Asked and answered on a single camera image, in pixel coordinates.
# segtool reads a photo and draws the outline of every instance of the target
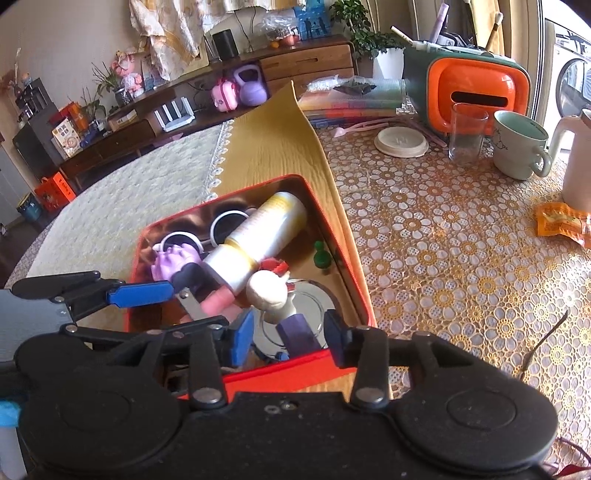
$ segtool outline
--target wooden cabinet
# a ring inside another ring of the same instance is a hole
[[[247,63],[258,63],[261,66],[271,94],[291,80],[294,82],[296,94],[300,96],[306,90],[308,83],[313,80],[331,75],[351,77],[355,74],[352,45],[342,35],[302,41],[291,47],[263,48],[227,61],[214,62],[182,75],[157,90],[146,92],[129,105],[122,107],[110,118],[120,118],[134,109],[137,120],[105,138],[96,139],[83,151],[64,161],[60,169],[66,178],[78,183],[77,176],[91,168],[133,152],[138,152],[139,155],[141,148],[155,142],[164,141],[178,134],[188,135],[245,113],[251,107],[240,106],[234,111],[224,113],[213,109],[199,112],[196,115],[197,118],[190,124],[171,132],[164,132],[155,120],[153,110],[179,95],[175,87],[184,86],[205,75],[228,75],[229,72]]]
[[[313,80],[332,75],[352,77],[355,74],[349,44],[297,50],[260,60],[267,88],[271,94],[293,80],[299,97]]]
[[[156,138],[154,130],[147,119],[117,130],[96,144],[96,150],[101,158],[121,155],[122,152],[133,151],[137,145],[147,139]]]
[[[269,92],[273,95],[276,91],[280,90],[286,83],[289,83],[290,80],[293,80],[295,95],[299,98],[306,91],[306,87],[310,82],[312,82],[313,80],[320,79],[322,77],[330,77],[333,75],[338,75],[339,77],[347,78],[355,75],[355,71],[353,70],[353,67],[351,67],[349,69],[325,70],[323,72],[305,73],[303,75],[296,75],[294,77],[270,80],[269,82],[267,82],[267,88],[269,89]]]
[[[309,50],[296,50],[261,59],[265,80],[277,80],[305,73],[353,68],[351,48],[348,44],[332,45]]]

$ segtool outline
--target doll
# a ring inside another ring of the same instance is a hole
[[[117,59],[111,64],[111,67],[121,77],[121,86],[133,97],[137,98],[144,92],[143,78],[135,70],[134,56],[118,50],[115,53]]]

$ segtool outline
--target screw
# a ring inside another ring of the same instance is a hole
[[[212,405],[222,399],[222,392],[216,388],[203,387],[193,392],[193,398],[199,403]]]
[[[264,410],[269,415],[277,415],[278,413],[281,413],[281,409],[277,405],[267,405]]]
[[[281,402],[281,408],[283,410],[293,411],[293,410],[297,409],[297,404],[285,400],[285,401]]]
[[[363,387],[355,392],[355,396],[363,403],[380,403],[384,399],[384,392],[379,388]]]

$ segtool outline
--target purple kettlebell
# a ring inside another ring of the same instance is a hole
[[[247,70],[254,70],[256,72],[256,80],[245,82],[240,78],[240,74]],[[234,78],[240,86],[240,102],[243,105],[257,106],[267,101],[267,90],[265,90],[259,67],[256,65],[244,65],[234,71]]]

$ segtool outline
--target white mug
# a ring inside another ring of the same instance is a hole
[[[546,143],[548,132],[531,118],[508,110],[495,112],[492,159],[505,175],[516,180],[527,180],[532,173],[548,176],[553,159]]]

